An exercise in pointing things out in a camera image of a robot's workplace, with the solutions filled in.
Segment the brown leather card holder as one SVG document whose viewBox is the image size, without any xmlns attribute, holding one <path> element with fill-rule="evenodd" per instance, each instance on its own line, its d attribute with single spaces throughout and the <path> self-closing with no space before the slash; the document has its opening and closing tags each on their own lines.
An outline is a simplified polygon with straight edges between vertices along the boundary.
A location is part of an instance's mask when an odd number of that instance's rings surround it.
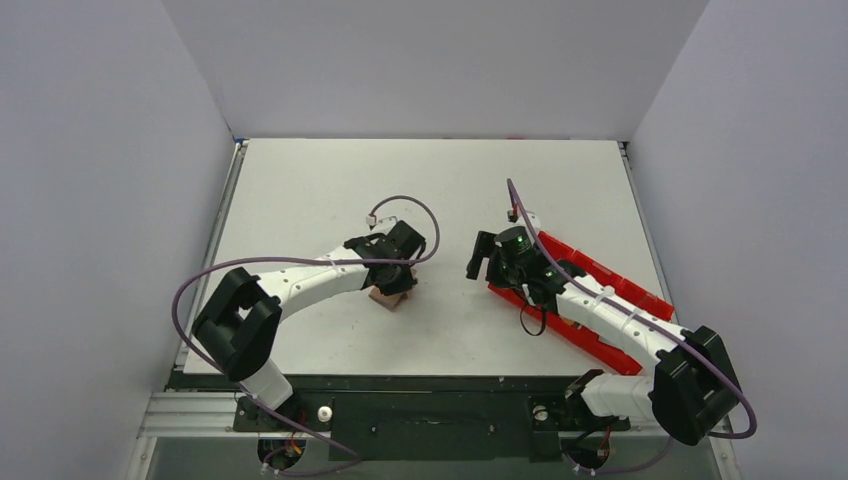
<svg viewBox="0 0 848 480">
<path fill-rule="evenodd" d="M 404 301 L 410 299 L 417 285 L 417 269 L 415 267 L 411 269 L 411 275 L 415 283 L 409 290 L 393 295 L 384 295 L 377 287 L 371 287 L 368 291 L 368 297 L 386 310 L 391 312 L 396 311 Z"/>
</svg>

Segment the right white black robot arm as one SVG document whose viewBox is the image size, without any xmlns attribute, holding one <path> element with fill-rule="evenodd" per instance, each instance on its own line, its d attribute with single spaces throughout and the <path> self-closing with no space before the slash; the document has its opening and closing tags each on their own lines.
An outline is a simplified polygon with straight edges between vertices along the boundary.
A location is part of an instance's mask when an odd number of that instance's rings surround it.
<svg viewBox="0 0 848 480">
<path fill-rule="evenodd" d="M 569 388 L 568 399 L 593 416 L 656 422 L 694 446 L 739 404 L 739 381 L 715 331 L 663 321 L 577 265 L 551 263 L 525 226 L 478 233 L 466 276 L 481 272 L 490 285 L 588 329 L 642 367 L 640 375 L 587 373 Z"/>
</svg>

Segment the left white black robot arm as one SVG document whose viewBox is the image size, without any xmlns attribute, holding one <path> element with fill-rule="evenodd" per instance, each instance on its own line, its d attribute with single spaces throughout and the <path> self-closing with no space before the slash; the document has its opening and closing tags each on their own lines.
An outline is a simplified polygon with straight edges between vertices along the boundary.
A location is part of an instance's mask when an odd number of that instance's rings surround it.
<svg viewBox="0 0 848 480">
<path fill-rule="evenodd" d="M 312 264 L 261 274 L 234 268 L 194 320 L 192 336 L 229 381 L 287 415 L 296 394 L 271 358 L 279 324 L 343 293 L 376 289 L 384 296 L 405 294 L 417 283 L 411 263 L 425 247 L 422 234 L 391 217 Z"/>
</svg>

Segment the red plastic compartment tray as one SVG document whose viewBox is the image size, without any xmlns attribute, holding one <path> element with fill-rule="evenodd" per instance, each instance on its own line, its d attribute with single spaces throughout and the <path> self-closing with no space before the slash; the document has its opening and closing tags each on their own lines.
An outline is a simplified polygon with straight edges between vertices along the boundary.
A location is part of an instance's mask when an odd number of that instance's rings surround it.
<svg viewBox="0 0 848 480">
<path fill-rule="evenodd" d="M 541 253 L 544 243 L 534 240 Z M 671 352 L 684 340 L 684 329 L 658 318 L 603 285 L 584 263 L 564 257 L 545 271 L 542 287 L 489 289 L 540 321 L 538 336 L 548 327 L 579 349 L 622 375 L 653 373 L 662 351 Z"/>
</svg>

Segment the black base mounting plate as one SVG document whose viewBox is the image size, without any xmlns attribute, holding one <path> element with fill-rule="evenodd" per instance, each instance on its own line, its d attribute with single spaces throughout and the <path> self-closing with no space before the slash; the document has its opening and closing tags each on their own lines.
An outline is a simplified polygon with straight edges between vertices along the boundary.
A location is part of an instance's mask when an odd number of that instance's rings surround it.
<svg viewBox="0 0 848 480">
<path fill-rule="evenodd" d="M 567 397 L 575 377 L 294 374 L 286 416 L 344 445 L 331 461 L 557 461 L 627 431 Z"/>
</svg>

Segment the aluminium frame rail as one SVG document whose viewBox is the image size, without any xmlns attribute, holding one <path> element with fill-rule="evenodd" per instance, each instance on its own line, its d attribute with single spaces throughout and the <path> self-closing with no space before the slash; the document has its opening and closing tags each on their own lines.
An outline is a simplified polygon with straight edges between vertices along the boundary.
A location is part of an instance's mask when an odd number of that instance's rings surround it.
<svg viewBox="0 0 848 480">
<path fill-rule="evenodd" d="M 220 437 L 296 439 L 311 431 L 330 436 L 381 431 L 412 434 L 496 435 L 519 431 L 578 432 L 577 420 L 545 400 L 515 392 L 453 391 L 331 391 L 306 392 L 301 406 L 306 413 L 296 429 L 236 393 L 174 392 L 154 395 L 141 426 L 144 437 Z"/>
</svg>

